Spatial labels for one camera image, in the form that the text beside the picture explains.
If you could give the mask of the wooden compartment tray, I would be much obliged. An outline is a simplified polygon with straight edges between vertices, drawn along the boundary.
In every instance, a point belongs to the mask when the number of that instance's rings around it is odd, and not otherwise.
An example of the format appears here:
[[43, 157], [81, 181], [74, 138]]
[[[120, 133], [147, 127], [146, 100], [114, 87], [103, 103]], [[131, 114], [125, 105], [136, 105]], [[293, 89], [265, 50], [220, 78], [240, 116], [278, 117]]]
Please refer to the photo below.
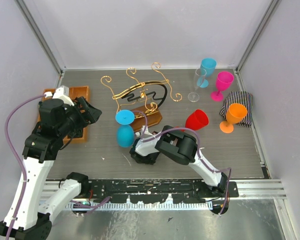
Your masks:
[[[73, 86], [69, 88], [69, 98], [75, 102], [76, 98], [83, 97], [86, 101], [90, 99], [90, 89], [88, 86]], [[88, 124], [84, 120], [84, 109], [78, 108], [73, 110], [67, 117], [74, 120], [74, 130], [63, 138], [63, 144], [82, 144], [88, 140]]]

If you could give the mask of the gold wire wine glass rack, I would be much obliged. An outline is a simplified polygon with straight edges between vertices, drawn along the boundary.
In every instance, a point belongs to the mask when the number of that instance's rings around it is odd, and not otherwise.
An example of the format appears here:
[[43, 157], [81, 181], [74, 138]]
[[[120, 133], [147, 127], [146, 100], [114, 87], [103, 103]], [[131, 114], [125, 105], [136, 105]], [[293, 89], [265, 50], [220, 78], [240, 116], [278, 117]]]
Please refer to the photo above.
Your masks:
[[[149, 81], [140, 81], [135, 77], [137, 69], [134, 67], [129, 67], [126, 69], [125, 74], [134, 80], [136, 84], [130, 86], [129, 88], [123, 90], [120, 93], [115, 93], [113, 88], [109, 85], [112, 81], [112, 78], [108, 75], [101, 77], [100, 82], [103, 86], [110, 89], [112, 94], [112, 99], [116, 102], [118, 113], [123, 109], [124, 104], [121, 104], [119, 100], [126, 99], [128, 103], [127, 106], [135, 104], [143, 104], [137, 108], [132, 109], [134, 115], [134, 121], [131, 123], [131, 127], [134, 132], [141, 130], [143, 124], [142, 120], [147, 118], [147, 124], [149, 127], [158, 125], [162, 120], [162, 115], [159, 108], [165, 102], [167, 96], [170, 97], [174, 102], [180, 102], [183, 99], [181, 93], [177, 92], [173, 95], [173, 87], [170, 83], [170, 80], [160, 71], [161, 64], [159, 62], [153, 62], [151, 64], [151, 69], [156, 73], [159, 73], [162, 76], [162, 80], [149, 80]], [[163, 97], [156, 98], [155, 91], [149, 91], [149, 86], [161, 86], [164, 89]]]

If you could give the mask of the red wine glass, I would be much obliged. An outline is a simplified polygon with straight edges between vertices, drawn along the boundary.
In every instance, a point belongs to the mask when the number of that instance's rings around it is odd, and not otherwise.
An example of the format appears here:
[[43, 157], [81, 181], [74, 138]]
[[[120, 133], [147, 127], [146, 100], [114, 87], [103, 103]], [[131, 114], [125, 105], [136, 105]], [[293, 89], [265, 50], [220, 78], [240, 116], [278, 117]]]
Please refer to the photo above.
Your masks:
[[209, 124], [209, 118], [207, 114], [201, 110], [196, 109], [185, 121], [185, 127], [194, 131], [200, 130]]

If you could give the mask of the orange wine glass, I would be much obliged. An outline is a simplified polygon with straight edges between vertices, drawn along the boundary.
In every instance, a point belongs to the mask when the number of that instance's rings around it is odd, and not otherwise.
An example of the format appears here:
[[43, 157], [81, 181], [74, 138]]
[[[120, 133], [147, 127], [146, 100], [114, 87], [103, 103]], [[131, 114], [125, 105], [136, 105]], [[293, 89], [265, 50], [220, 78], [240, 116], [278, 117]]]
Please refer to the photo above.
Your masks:
[[247, 115], [247, 108], [239, 103], [233, 103], [229, 106], [225, 120], [219, 124], [219, 128], [223, 133], [230, 134], [234, 130], [234, 125], [241, 122]]

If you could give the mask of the clear wine glass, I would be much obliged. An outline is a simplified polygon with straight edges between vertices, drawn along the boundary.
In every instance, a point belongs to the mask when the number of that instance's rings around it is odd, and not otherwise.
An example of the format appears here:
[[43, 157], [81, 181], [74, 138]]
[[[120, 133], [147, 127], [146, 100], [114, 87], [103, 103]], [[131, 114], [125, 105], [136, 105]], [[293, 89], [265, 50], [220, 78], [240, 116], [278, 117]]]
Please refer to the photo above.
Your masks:
[[198, 89], [204, 84], [206, 80], [207, 71], [202, 68], [197, 68], [193, 76], [193, 87], [192, 92], [188, 94], [188, 100], [192, 103], [198, 102], [200, 96], [198, 94]]

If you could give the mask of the magenta wine glass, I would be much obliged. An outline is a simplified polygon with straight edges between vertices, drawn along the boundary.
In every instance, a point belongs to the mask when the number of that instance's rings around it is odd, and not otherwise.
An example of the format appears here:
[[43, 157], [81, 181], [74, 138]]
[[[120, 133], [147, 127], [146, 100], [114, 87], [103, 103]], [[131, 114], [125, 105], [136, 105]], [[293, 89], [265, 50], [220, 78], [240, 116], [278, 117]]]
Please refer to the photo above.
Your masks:
[[210, 97], [215, 102], [221, 102], [224, 98], [223, 92], [227, 90], [234, 81], [234, 75], [228, 71], [221, 71], [216, 78], [216, 89], [210, 94]]

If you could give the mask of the light blue wine glass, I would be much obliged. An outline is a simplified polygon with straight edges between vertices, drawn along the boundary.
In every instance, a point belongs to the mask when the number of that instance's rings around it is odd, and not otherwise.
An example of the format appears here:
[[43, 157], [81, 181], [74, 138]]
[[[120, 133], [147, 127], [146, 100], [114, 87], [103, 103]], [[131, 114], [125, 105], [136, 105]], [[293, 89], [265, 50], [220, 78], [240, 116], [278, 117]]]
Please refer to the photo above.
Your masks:
[[209, 81], [207, 78], [213, 74], [216, 66], [217, 66], [217, 61], [214, 58], [204, 58], [201, 61], [200, 71], [202, 73], [205, 72], [205, 77], [203, 79], [200, 79], [200, 81], [198, 81], [198, 83], [200, 83], [199, 85], [200, 88], [206, 88], [209, 85]]

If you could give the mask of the striped cloth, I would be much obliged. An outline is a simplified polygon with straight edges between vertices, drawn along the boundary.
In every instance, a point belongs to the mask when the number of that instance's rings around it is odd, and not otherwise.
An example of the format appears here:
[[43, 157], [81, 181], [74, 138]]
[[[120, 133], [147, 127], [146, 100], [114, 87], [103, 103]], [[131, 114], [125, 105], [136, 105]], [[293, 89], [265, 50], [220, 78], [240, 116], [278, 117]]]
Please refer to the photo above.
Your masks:
[[235, 114], [246, 113], [245, 117], [241, 119], [237, 125], [250, 128], [252, 126], [252, 110], [253, 110], [253, 95], [247, 91], [231, 91], [224, 99], [223, 105], [219, 111], [219, 114], [225, 119], [228, 110], [232, 113], [234, 109]]

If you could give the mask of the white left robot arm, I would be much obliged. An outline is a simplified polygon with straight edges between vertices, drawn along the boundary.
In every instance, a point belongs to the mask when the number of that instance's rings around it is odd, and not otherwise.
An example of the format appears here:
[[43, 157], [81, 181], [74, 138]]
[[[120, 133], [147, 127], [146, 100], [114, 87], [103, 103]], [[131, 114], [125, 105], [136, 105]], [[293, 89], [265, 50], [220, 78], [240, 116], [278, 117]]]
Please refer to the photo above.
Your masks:
[[91, 186], [87, 175], [70, 173], [61, 188], [40, 204], [46, 178], [64, 138], [94, 124], [102, 111], [90, 105], [84, 97], [66, 102], [49, 98], [38, 104], [39, 121], [25, 140], [20, 181], [14, 200], [4, 220], [0, 221], [0, 236], [16, 240], [47, 239], [54, 220], [74, 198], [85, 198]]

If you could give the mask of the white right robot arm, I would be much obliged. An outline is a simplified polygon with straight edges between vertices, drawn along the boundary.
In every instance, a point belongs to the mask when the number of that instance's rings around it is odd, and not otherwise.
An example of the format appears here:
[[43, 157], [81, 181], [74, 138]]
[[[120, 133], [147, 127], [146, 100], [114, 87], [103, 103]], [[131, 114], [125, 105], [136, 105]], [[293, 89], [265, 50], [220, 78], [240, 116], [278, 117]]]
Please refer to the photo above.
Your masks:
[[147, 133], [137, 138], [129, 153], [139, 164], [153, 165], [160, 154], [183, 166], [191, 167], [209, 187], [210, 193], [221, 197], [227, 191], [228, 177], [215, 168], [198, 147], [198, 137], [186, 128], [165, 125], [157, 134]]

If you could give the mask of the blue wine glass front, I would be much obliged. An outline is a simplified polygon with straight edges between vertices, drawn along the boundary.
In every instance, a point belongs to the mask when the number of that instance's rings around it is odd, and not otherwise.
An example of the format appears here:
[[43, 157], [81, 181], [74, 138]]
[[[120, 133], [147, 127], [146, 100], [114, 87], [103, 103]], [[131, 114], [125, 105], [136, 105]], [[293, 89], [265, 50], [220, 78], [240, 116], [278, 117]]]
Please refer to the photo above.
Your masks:
[[134, 129], [131, 124], [135, 120], [135, 115], [132, 111], [124, 109], [120, 110], [115, 116], [116, 122], [120, 125], [116, 132], [116, 140], [120, 147], [128, 148], [134, 142]]

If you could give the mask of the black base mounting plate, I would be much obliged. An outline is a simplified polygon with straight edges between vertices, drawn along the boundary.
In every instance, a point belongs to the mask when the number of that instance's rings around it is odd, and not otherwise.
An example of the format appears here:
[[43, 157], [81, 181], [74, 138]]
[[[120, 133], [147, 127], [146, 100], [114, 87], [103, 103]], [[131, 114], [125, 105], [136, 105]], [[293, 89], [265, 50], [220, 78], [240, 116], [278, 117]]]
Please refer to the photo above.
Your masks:
[[224, 193], [212, 191], [201, 179], [94, 179], [76, 198], [86, 198], [95, 203], [110, 197], [111, 203], [164, 203], [172, 197], [174, 204], [206, 203], [208, 199], [239, 196], [237, 184], [231, 181]]

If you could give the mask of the aluminium frame rail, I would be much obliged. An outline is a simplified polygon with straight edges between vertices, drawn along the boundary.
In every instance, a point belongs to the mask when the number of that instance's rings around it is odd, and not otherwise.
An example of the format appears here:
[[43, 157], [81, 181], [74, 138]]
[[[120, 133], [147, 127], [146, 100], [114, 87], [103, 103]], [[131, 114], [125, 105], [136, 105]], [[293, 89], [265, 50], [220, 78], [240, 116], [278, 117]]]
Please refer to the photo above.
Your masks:
[[201, 179], [47, 180], [43, 188], [26, 193], [20, 212], [56, 214], [58, 210], [210, 210], [224, 214], [232, 200], [285, 200], [279, 180], [246, 179], [229, 182], [220, 193]]

